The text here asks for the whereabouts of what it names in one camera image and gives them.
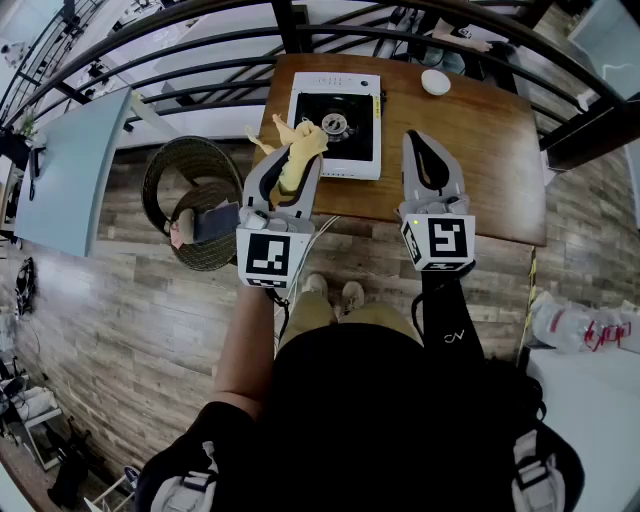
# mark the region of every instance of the black cooktop surface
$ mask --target black cooktop surface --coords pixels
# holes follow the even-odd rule
[[[304,119],[329,135],[325,158],[373,160],[373,96],[300,93],[294,126]]]

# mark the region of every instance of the shoe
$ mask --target shoe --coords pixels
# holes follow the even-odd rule
[[[329,286],[327,280],[320,274],[311,274],[307,277],[302,287],[303,292],[316,292],[322,295],[325,299],[329,297]]]
[[[357,281],[349,281],[342,289],[342,316],[364,306],[364,289]]]
[[[125,466],[124,476],[127,477],[127,480],[129,480],[131,487],[133,487],[133,490],[135,491],[138,487],[138,477],[140,476],[138,470],[136,468],[132,468],[131,466]]]

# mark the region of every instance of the white cup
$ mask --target white cup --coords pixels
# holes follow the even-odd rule
[[[451,89],[449,77],[435,69],[427,69],[422,73],[422,87],[429,94],[434,96],[442,96]]]

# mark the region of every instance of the white table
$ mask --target white table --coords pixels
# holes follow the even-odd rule
[[[180,133],[132,95],[130,88],[102,96],[54,119],[40,132],[40,175],[29,199],[25,172],[15,235],[47,247],[88,256],[98,231],[102,199],[120,132],[130,111],[171,138]]]

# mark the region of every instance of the white cube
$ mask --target white cube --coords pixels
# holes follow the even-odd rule
[[[400,228],[416,270],[456,271],[473,261],[472,215],[409,214]]]
[[[238,275],[248,286],[289,288],[294,283],[310,233],[236,229]]]

